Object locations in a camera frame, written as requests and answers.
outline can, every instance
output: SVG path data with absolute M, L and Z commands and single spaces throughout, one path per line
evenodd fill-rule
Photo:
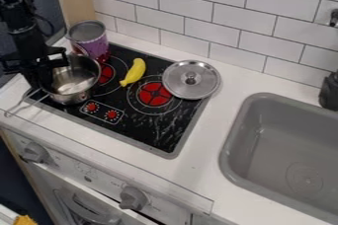
M 106 27 L 99 21 L 77 23 L 70 27 L 66 37 L 75 54 L 87 55 L 101 63 L 110 57 Z

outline stovetop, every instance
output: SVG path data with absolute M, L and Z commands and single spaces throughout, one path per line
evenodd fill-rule
M 176 157 L 207 100 L 182 100 L 164 88 L 162 73 L 172 64 L 169 60 L 112 44 L 111 53 L 111 58 L 101 64 L 99 86 L 91 100 L 68 107 L 51 99 L 42 103 L 120 141 L 165 158 Z M 137 57 L 145 61 L 146 71 L 139 81 L 123 88 L 119 81 Z M 43 93 L 36 94 L 32 99 L 42 96 Z

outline gray sink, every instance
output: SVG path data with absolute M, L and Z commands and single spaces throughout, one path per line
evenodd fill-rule
M 235 185 L 338 224 L 338 112 L 253 95 L 238 113 L 219 164 Z

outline stainless steel pot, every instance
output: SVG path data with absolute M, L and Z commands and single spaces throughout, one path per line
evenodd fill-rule
M 69 66 L 53 69 L 53 83 L 42 86 L 50 98 L 62 105 L 87 101 L 101 76 L 100 64 L 87 56 L 68 55 Z

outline can lid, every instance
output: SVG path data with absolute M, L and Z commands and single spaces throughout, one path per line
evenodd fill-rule
M 77 41 L 88 41 L 99 38 L 106 31 L 106 27 L 99 21 L 83 21 L 69 29 L 68 36 Z
M 220 75 L 211 65 L 186 60 L 170 65 L 163 73 L 164 87 L 174 96 L 199 100 L 210 96 L 220 85 Z

